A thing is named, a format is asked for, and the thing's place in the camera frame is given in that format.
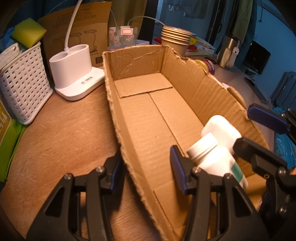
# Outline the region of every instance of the yellow sponge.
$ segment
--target yellow sponge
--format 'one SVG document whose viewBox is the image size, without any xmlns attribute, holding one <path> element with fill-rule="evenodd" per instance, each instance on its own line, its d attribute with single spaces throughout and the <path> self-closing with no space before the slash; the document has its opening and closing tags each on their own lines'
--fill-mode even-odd
<svg viewBox="0 0 296 241">
<path fill-rule="evenodd" d="M 35 45 L 45 34 L 46 29 L 31 18 L 28 18 L 15 26 L 11 37 L 27 48 Z"/>
</svg>

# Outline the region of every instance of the white plastic bottle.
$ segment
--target white plastic bottle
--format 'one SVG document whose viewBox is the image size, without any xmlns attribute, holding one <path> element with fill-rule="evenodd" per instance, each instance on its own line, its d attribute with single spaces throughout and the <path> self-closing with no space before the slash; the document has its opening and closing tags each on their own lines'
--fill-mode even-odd
<svg viewBox="0 0 296 241">
<path fill-rule="evenodd" d="M 206 134 L 192 145 L 187 154 L 190 159 L 208 174 L 224 176 L 231 173 L 241 187 L 246 191 L 248 181 L 228 148 L 218 146 L 218 141 L 212 133 Z"/>
<path fill-rule="evenodd" d="M 236 139 L 241 138 L 239 131 L 221 115 L 212 116 L 202 129 L 201 136 L 212 133 L 219 146 L 227 147 L 233 155 L 233 145 Z"/>
</svg>

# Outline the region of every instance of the cardboard packaging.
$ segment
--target cardboard packaging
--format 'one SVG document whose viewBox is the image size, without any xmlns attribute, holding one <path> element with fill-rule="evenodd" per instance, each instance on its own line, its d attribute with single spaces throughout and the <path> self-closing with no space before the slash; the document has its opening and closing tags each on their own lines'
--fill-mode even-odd
<svg viewBox="0 0 296 241">
<path fill-rule="evenodd" d="M 91 64 L 102 66 L 102 53 L 107 50 L 108 19 L 112 2 L 82 4 L 76 14 L 69 37 L 69 47 L 88 44 Z M 75 7 L 59 10 L 38 20 L 47 32 L 43 46 L 47 64 L 49 59 L 64 50 L 67 28 Z"/>
<path fill-rule="evenodd" d="M 137 191 L 164 240 L 180 240 L 191 197 L 175 184 L 169 152 L 186 150 L 201 138 L 213 115 L 224 116 L 242 136 L 268 148 L 247 119 L 243 98 L 197 63 L 168 46 L 147 45 L 103 53 L 105 83 L 121 153 Z M 265 180 L 236 159 L 257 206 Z"/>
</svg>

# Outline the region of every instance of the jar lid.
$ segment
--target jar lid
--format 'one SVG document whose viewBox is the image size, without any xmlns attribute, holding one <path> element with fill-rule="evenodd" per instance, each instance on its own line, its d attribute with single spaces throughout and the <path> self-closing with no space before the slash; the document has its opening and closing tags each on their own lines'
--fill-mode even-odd
<svg viewBox="0 0 296 241">
<path fill-rule="evenodd" d="M 185 37 L 176 36 L 174 34 L 170 34 L 170 33 L 166 33 L 166 32 L 161 32 L 161 36 L 179 39 L 179 40 L 183 40 L 183 41 L 190 41 L 190 37 L 185 38 Z"/>
<path fill-rule="evenodd" d="M 206 134 L 199 141 L 195 142 L 188 150 L 187 154 L 191 160 L 202 158 L 209 151 L 218 145 L 218 141 L 212 133 Z"/>
<path fill-rule="evenodd" d="M 163 29 L 166 29 L 168 31 L 172 31 L 175 33 L 181 33 L 181 34 L 184 34 L 187 36 L 192 36 L 192 32 L 189 32 L 189 31 L 182 29 L 182 28 L 176 28 L 176 27 L 172 27 L 172 26 L 163 26 Z"/>
<path fill-rule="evenodd" d="M 169 38 L 169 37 L 161 37 L 161 40 L 165 40 L 165 41 L 168 41 L 168 42 L 171 42 L 171 43 L 175 43 L 175 44 L 179 44 L 179 45 L 186 45 L 188 46 L 189 45 L 189 41 L 188 42 L 182 42 L 182 41 L 178 41 L 176 39 L 173 39 L 173 38 Z"/>
<path fill-rule="evenodd" d="M 170 30 L 167 30 L 167 29 L 164 29 L 164 28 L 162 29 L 161 33 L 172 34 L 174 36 L 179 36 L 179 37 L 183 37 L 183 38 L 191 38 L 191 36 L 188 36 L 187 34 L 177 33 L 177 32 L 170 31 Z"/>
<path fill-rule="evenodd" d="M 197 63 L 200 67 L 202 67 L 207 73 L 209 72 L 209 68 L 204 61 L 200 59 L 195 59 L 194 62 Z"/>
</svg>

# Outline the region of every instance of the stacked paper cups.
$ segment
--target stacked paper cups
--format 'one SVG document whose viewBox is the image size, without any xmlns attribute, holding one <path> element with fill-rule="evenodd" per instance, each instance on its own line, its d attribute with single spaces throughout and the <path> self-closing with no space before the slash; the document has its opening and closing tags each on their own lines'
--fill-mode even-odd
<svg viewBox="0 0 296 241">
<path fill-rule="evenodd" d="M 185 56 L 192 32 L 181 28 L 164 26 L 161 33 L 161 44 L 172 47 L 180 56 Z"/>
</svg>

